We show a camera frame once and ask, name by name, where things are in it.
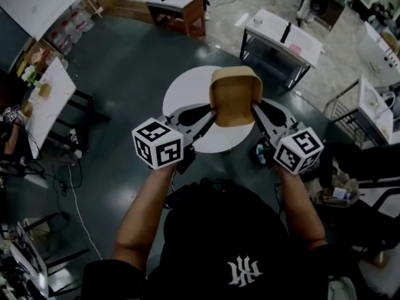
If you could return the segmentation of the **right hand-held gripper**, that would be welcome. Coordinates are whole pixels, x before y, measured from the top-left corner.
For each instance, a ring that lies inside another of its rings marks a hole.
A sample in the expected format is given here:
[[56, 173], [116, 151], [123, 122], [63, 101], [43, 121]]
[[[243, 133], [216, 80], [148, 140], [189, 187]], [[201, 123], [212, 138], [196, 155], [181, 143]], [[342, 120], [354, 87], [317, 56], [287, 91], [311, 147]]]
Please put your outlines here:
[[324, 145], [311, 127], [296, 122], [286, 107], [270, 99], [252, 103], [252, 113], [267, 140], [257, 145], [257, 161], [273, 162], [292, 175], [309, 169], [319, 158]]

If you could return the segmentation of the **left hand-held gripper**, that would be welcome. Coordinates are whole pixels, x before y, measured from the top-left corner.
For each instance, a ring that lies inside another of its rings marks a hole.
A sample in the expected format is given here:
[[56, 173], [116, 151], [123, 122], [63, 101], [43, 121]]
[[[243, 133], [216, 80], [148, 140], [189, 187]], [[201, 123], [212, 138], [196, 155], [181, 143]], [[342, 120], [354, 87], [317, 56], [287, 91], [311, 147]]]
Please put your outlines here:
[[192, 144], [215, 120], [216, 111], [206, 103], [180, 107], [170, 116], [151, 117], [132, 130], [136, 154], [155, 170], [177, 163], [182, 174], [194, 162]]

